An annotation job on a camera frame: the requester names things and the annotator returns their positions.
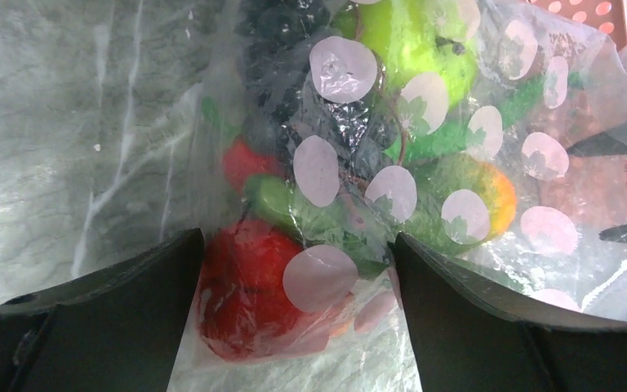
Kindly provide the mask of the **red fake apple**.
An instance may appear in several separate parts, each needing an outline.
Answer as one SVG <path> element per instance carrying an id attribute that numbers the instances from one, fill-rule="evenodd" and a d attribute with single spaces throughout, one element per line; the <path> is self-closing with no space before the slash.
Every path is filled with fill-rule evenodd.
<path id="1" fill-rule="evenodd" d="M 229 362 L 282 354 L 296 343 L 340 332 L 338 317 L 354 298 L 307 313 L 282 283 L 302 245 L 260 219 L 220 229 L 208 243 L 198 282 L 198 332 Z"/>

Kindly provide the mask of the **green fake apple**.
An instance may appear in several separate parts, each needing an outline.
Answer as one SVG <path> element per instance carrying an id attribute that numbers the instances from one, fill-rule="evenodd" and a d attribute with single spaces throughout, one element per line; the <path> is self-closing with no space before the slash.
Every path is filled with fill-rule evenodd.
<path id="1" fill-rule="evenodd" d="M 473 37 L 481 19 L 476 1 L 349 1 L 333 25 L 381 58 L 394 89 L 423 72 L 438 73 L 453 107 L 476 78 Z"/>

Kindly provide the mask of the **small green fake pepper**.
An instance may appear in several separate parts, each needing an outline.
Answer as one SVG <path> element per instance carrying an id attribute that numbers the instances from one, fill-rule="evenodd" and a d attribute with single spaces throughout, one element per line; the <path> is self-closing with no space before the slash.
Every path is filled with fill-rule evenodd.
<path id="1" fill-rule="evenodd" d="M 342 244 L 345 214 L 339 197 L 325 207 L 317 207 L 298 186 L 265 174 L 249 176 L 243 191 L 251 210 L 285 234 L 307 245 Z"/>

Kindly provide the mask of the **green fake chili pepper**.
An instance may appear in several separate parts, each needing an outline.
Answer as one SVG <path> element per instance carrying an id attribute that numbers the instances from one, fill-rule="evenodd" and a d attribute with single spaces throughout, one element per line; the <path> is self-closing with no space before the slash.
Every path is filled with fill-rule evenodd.
<path id="1" fill-rule="evenodd" d="M 500 115 L 502 129 L 515 125 L 544 99 L 544 83 L 543 75 L 531 77 L 520 82 L 493 106 Z M 469 147 L 468 137 L 473 133 L 469 122 L 468 118 L 448 120 L 430 134 L 424 132 L 418 136 L 410 136 L 406 141 L 397 138 L 384 154 L 394 161 L 403 158 L 405 162 L 409 162 L 465 151 Z"/>

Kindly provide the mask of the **clear zip top bag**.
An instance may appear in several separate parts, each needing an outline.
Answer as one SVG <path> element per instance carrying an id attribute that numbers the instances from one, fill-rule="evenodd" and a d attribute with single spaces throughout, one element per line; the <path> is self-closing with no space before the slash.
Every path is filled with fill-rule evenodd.
<path id="1" fill-rule="evenodd" d="M 248 40 L 234 31 L 243 19 L 241 2 L 227 2 L 219 14 L 191 154 L 196 217 L 207 245 L 220 229 L 263 220 L 244 191 L 230 186 L 221 165 L 233 139 L 244 139 L 254 107 L 243 68 Z M 398 129 L 393 143 L 468 118 L 469 147 L 457 153 L 494 165 L 514 185 L 517 209 L 502 235 L 459 256 L 437 253 L 538 301 L 627 322 L 627 244 L 598 236 L 627 224 L 627 154 L 578 158 L 566 151 L 627 122 L 627 45 L 618 50 L 602 31 L 529 2 L 476 1 L 482 15 L 473 37 L 478 71 L 465 98 L 450 107 L 436 72 L 392 88 L 381 58 L 333 25 L 349 1 L 323 2 L 332 34 L 309 52 L 320 97 L 349 104 L 374 93 Z M 545 77 L 544 99 L 502 129 L 493 106 L 537 75 Z M 296 343 L 282 354 L 225 361 L 199 335 L 197 289 L 171 390 L 425 391 L 391 245 L 399 234 L 412 237 L 401 231 L 417 204 L 407 165 L 426 159 L 436 158 L 398 158 L 364 180 L 340 167 L 326 140 L 304 139 L 295 150 L 292 174 L 283 170 L 285 176 L 278 177 L 298 186 L 317 207 L 339 197 L 345 236 L 340 246 L 307 245 L 272 225 L 303 247 L 287 264 L 282 283 L 291 303 L 307 313 L 353 295 L 337 319 L 340 332 Z"/>

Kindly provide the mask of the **dark fake grape bunch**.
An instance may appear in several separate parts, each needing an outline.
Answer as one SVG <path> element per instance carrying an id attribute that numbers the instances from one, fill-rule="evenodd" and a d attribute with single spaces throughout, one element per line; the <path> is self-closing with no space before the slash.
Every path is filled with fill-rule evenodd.
<path id="1" fill-rule="evenodd" d="M 243 68 L 254 100 L 243 137 L 259 154 L 275 157 L 292 174 L 294 153 L 309 136 L 326 140 L 340 167 L 370 180 L 393 164 L 385 154 L 398 134 L 374 93 L 349 104 L 320 97 L 310 75 L 309 52 L 331 36 L 323 1 L 242 1 L 235 33 L 247 38 Z"/>

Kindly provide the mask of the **red fake chili pepper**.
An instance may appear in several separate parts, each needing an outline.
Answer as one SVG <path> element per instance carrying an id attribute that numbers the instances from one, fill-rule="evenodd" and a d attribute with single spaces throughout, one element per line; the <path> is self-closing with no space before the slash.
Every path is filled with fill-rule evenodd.
<path id="1" fill-rule="evenodd" d="M 258 154 L 241 136 L 233 139 L 222 157 L 222 171 L 230 186 L 241 193 L 247 179 L 255 174 L 284 177 L 278 160 L 271 155 Z"/>

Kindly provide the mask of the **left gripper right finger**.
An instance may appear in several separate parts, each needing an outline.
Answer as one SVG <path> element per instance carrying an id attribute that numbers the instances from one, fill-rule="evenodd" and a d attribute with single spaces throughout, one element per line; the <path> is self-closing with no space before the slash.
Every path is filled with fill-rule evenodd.
<path id="1" fill-rule="evenodd" d="M 391 245 L 425 391 L 627 391 L 627 322 L 525 296 L 399 234 Z"/>

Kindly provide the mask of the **orange fake fruit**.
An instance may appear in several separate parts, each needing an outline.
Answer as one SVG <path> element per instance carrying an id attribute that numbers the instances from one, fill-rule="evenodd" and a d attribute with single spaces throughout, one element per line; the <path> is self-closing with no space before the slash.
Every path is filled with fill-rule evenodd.
<path id="1" fill-rule="evenodd" d="M 407 165 L 416 209 L 401 231 L 447 256 L 502 235 L 514 220 L 514 185 L 497 167 L 457 153 Z"/>

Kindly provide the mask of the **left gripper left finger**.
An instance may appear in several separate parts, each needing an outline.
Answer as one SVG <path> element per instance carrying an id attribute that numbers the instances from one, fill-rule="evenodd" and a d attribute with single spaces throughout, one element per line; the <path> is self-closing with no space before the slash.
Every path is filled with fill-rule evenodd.
<path id="1" fill-rule="evenodd" d="M 199 229 L 0 305 L 0 391 L 167 389 L 204 253 Z"/>

